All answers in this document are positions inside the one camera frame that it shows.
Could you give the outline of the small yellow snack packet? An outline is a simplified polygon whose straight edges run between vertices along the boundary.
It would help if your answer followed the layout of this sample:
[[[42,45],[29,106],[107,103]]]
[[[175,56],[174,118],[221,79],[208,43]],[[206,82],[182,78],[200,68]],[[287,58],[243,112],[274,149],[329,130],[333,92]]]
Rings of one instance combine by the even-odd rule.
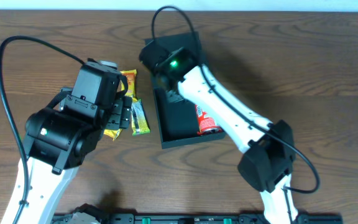
[[[104,135],[109,136],[113,141],[115,141],[119,137],[121,131],[122,129],[118,129],[118,130],[105,129]]]

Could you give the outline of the green yellow snack bar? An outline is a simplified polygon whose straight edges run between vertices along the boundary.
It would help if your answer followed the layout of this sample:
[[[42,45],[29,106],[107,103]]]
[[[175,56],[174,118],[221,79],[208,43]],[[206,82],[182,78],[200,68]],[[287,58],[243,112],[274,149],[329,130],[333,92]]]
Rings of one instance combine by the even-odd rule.
[[[133,136],[140,134],[147,134],[150,132],[147,118],[145,117],[144,108],[141,100],[137,100],[132,103],[132,130]]]

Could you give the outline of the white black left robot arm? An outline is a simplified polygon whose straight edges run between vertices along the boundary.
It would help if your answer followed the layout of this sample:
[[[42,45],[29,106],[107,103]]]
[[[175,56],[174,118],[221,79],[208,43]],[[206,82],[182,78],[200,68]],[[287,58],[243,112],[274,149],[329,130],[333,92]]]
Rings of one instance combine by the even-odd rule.
[[[24,158],[2,222],[50,223],[64,191],[104,130],[128,127],[131,106],[132,98],[123,96],[102,110],[63,91],[31,115],[22,143]]]

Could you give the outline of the orange yellow snack packet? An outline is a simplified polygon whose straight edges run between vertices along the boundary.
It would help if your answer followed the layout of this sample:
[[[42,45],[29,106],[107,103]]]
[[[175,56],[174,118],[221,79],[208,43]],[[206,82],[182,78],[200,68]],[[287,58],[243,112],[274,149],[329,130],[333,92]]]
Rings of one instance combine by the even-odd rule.
[[[137,70],[123,70],[121,73],[127,78],[127,93],[126,96],[131,97],[136,100],[135,96],[135,78],[137,75]]]

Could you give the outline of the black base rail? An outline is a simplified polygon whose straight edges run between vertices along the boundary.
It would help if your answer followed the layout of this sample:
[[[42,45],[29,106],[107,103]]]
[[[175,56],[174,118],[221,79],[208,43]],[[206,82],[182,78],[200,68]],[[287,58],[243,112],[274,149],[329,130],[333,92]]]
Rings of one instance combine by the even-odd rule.
[[[52,223],[110,223],[110,224],[268,224],[262,214],[240,215],[133,215],[115,213],[97,219],[87,213],[56,215]]]

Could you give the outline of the red soda can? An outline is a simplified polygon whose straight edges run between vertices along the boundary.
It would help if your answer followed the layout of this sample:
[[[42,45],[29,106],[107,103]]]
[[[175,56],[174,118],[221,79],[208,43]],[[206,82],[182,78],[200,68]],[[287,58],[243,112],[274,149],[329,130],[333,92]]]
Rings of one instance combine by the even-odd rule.
[[[220,133],[223,131],[220,125],[215,122],[215,120],[200,106],[195,105],[195,109],[199,127],[197,132],[198,135],[202,136],[206,134]]]

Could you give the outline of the black gift box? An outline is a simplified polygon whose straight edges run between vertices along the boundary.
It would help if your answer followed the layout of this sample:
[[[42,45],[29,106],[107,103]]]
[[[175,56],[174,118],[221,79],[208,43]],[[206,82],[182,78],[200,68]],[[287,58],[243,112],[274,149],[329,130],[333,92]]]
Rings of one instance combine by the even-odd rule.
[[[195,46],[191,33],[157,37],[157,40],[169,51],[185,47],[194,52]],[[153,75],[150,75],[150,79],[154,91],[162,149],[214,141],[225,137],[225,132],[198,135],[199,126],[195,105],[185,100],[170,102],[169,94],[157,84]]]

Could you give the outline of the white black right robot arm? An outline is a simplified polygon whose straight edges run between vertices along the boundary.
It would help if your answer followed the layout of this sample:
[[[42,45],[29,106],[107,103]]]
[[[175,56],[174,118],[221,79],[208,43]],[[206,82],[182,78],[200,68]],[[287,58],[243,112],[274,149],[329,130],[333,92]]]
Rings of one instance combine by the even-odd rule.
[[[243,104],[188,49],[163,49],[148,66],[162,86],[206,110],[234,141],[242,153],[237,169],[260,193],[265,219],[293,223],[298,210],[290,186],[296,157],[291,127],[273,124]]]

